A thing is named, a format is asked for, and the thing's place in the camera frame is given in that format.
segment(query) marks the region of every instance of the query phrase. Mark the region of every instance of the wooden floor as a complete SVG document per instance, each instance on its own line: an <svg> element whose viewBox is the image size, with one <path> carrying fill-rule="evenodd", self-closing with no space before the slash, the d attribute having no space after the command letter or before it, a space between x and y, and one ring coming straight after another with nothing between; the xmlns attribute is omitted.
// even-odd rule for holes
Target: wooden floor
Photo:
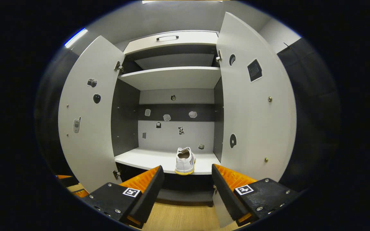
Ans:
<svg viewBox="0 0 370 231"><path fill-rule="evenodd" d="M79 183L67 188L71 192L83 189ZM144 231L230 231L237 229L235 222L220 228L215 214L215 205L157 200L142 229Z"/></svg>

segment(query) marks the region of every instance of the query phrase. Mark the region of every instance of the ceiling light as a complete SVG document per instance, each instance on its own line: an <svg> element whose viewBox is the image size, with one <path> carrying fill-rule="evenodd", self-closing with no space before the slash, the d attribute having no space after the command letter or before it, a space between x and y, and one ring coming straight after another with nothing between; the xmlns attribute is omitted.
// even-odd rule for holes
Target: ceiling light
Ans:
<svg viewBox="0 0 370 231"><path fill-rule="evenodd" d="M82 37L82 35L85 35L85 33L88 32L87 29L82 29L80 30L76 35L74 35L70 40L68 40L65 44L65 47L66 48L69 48L70 46L72 46L72 44L75 43L75 41L77 41L79 38Z"/></svg>

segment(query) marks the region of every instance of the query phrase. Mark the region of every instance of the door hinge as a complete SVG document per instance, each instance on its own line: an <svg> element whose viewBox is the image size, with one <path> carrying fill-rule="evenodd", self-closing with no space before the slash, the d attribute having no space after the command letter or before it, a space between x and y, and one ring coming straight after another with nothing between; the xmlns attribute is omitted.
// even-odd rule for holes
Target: door hinge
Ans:
<svg viewBox="0 0 370 231"><path fill-rule="evenodd" d="M121 74L122 72L124 72L124 67L121 66L121 62L118 61L113 70L116 72L119 70L119 74Z"/></svg>
<svg viewBox="0 0 370 231"><path fill-rule="evenodd" d="M115 170L112 173L113 173L113 176L115 177L115 179L118 180L118 177L121 175L121 173L117 172Z"/></svg>
<svg viewBox="0 0 370 231"><path fill-rule="evenodd" d="M219 63L219 61L221 60L222 60L221 50L218 50L218 57L216 57L216 62Z"/></svg>

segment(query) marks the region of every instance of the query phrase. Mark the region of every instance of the cabinet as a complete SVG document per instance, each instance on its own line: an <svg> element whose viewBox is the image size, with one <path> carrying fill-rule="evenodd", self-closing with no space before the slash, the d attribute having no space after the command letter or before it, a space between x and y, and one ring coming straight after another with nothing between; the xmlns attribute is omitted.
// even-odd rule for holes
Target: cabinet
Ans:
<svg viewBox="0 0 370 231"><path fill-rule="evenodd" d="M118 68L129 69L138 60L160 61L161 56L201 54L209 62L196 62L198 66L148 65L125 73ZM88 79L97 85L87 85ZM122 84L129 94L122 95ZM95 95L100 95L99 103L93 101ZM124 98L138 100L128 103ZM190 117L190 111L197 117ZM171 114L171 120L165 121L164 114ZM80 130L74 133L72 121L79 117ZM125 122L128 119L137 123ZM180 127L184 134L178 132ZM58 129L66 160L88 192L115 181L115 162L143 170L162 165L166 174L174 174L178 147L195 153L195 177L210 175L215 163L256 179L279 180L294 145L296 109L289 78L270 45L226 13L219 36L167 32L131 41L123 52L99 36L69 73ZM131 146L123 148L126 143ZM168 194L175 197L175 192Z"/></svg>

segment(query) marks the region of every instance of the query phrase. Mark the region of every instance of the drawer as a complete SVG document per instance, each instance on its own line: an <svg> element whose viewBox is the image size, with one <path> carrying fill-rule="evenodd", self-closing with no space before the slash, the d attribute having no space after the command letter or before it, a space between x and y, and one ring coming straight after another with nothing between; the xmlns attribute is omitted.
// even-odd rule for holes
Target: drawer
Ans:
<svg viewBox="0 0 370 231"><path fill-rule="evenodd" d="M124 54L147 50L150 48L167 47L172 45L216 45L216 32L209 31L179 31L151 35L129 42Z"/></svg>

